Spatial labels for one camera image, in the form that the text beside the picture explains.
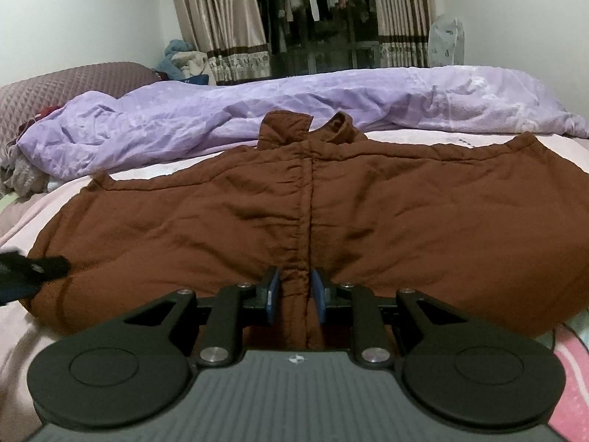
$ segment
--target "bed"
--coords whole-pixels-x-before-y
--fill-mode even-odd
[[[566,112],[539,82],[525,73],[463,67],[454,70],[437,69],[437,73],[430,78],[432,73],[427,73],[427,70],[368,71],[370,73],[334,73],[324,77],[331,78],[329,84],[323,80],[315,86],[312,77],[299,78],[294,82],[296,79],[243,85],[233,89],[232,101],[231,98],[223,98],[222,102],[219,102],[221,98],[217,96],[218,93],[189,88],[188,85],[183,87],[176,82],[151,85],[130,93],[126,100],[121,98],[115,101],[102,94],[81,95],[66,105],[64,110],[49,117],[48,128],[42,131],[41,122],[37,133],[31,132],[28,135],[30,141],[25,141],[25,145],[36,141],[34,145],[31,144],[34,150],[27,152],[24,149],[33,162],[67,182],[31,205],[18,224],[0,239],[0,245],[2,249],[16,248],[28,253],[43,228],[67,202],[90,184],[90,175],[104,168],[105,161],[110,162],[110,174],[114,180],[151,180],[161,175],[177,174],[237,146],[256,144],[261,117],[276,109],[306,108],[306,112],[315,117],[311,126],[313,129],[328,120],[336,107],[359,121],[358,127],[370,140],[406,145],[451,144],[462,148],[478,148],[503,145],[513,140],[514,134],[533,131],[544,147],[589,174],[589,151],[573,138],[565,136],[573,135],[584,142],[589,136],[589,125],[582,117]],[[400,78],[406,83],[401,85],[403,91],[399,90],[397,95],[387,88],[380,92],[384,76],[392,72],[401,75]],[[358,81],[354,81],[358,78],[362,78],[361,86]],[[338,87],[338,82],[345,83]],[[445,88],[441,90],[440,85],[445,85]],[[360,96],[353,91],[354,87],[363,88],[359,92]],[[230,94],[228,89],[221,91],[225,91],[224,95]],[[329,97],[321,94],[321,91],[329,91]],[[144,103],[143,98],[147,96],[145,92],[149,101],[159,104],[150,106]],[[478,95],[476,105],[472,104],[472,100],[469,102],[473,94]],[[187,101],[195,96],[198,98],[198,107],[186,105],[184,108],[190,124],[182,128],[174,126],[181,118],[178,114],[171,114],[169,108],[162,105],[173,99],[178,106],[182,106],[179,101]],[[424,110],[424,102],[427,102],[429,112]],[[78,159],[81,161],[79,164],[60,164],[60,158],[45,150],[49,145],[37,144],[39,141],[55,141],[52,139],[55,138],[55,131],[63,132],[64,125],[71,124],[68,111],[71,115],[80,116],[82,113],[76,107],[87,108],[92,104],[102,110],[110,108],[110,115],[117,115],[117,131],[127,134],[137,129],[138,119],[122,117],[126,111],[127,116],[133,109],[148,120],[150,117],[155,118],[151,122],[159,121],[156,127],[161,131],[161,141],[159,137],[155,138],[158,144],[154,146],[153,138],[146,141],[138,137],[131,150],[127,142],[125,152],[120,148],[111,148],[108,155],[84,153],[85,157]],[[102,124],[102,129],[90,137],[107,141],[109,138],[105,137],[107,132],[104,128],[113,121],[101,119],[100,114],[92,111],[85,114],[96,123],[97,128]],[[167,115],[163,118],[168,123],[164,128],[161,120],[157,119],[161,115]],[[85,137],[89,137],[72,134],[71,131],[68,134],[67,144],[81,144]],[[190,140],[189,145],[178,143],[187,139]],[[100,146],[100,143],[94,143],[83,145],[83,149],[94,151]],[[152,149],[156,147],[157,151],[147,151],[149,144]],[[54,144],[52,148],[52,151],[67,151],[67,145],[59,148],[59,145]],[[589,396],[585,386],[589,376],[589,355],[586,349],[589,342],[589,312],[585,310],[571,316],[569,320],[560,321],[538,340],[556,353],[567,374],[565,393],[553,414],[551,425],[568,440],[580,442],[589,440]],[[39,323],[18,302],[0,308],[0,325],[3,329],[0,338],[0,440],[16,442],[40,424],[26,387],[27,368],[34,356],[60,335]]]

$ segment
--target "pile of clothes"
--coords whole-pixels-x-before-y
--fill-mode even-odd
[[[50,177],[34,166],[22,153],[17,141],[25,131],[61,106],[49,106],[18,128],[18,136],[0,147],[0,194],[16,193],[21,198],[34,193],[48,193],[61,186],[62,182]]]
[[[166,73],[171,80],[187,81],[195,76],[204,76],[204,84],[216,86],[216,80],[208,62],[207,53],[195,51],[194,47],[182,40],[172,40],[164,50],[164,58],[155,68]]]
[[[375,0],[257,0],[266,40],[272,54],[285,53],[288,40],[292,45],[305,45],[329,35],[318,35],[315,23],[332,21],[338,10],[358,7],[365,22],[376,13]]]

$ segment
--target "mauve quilted pillow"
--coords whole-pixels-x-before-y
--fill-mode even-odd
[[[0,87],[0,147],[13,140],[18,127],[46,106],[64,105],[86,91],[120,98],[157,81],[160,77],[154,70],[123,62],[65,69]]]

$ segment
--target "beige curtain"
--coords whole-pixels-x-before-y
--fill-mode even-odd
[[[174,0],[182,38],[207,53],[218,85],[269,78],[256,0]]]
[[[376,0],[381,66],[428,66],[428,0]]]

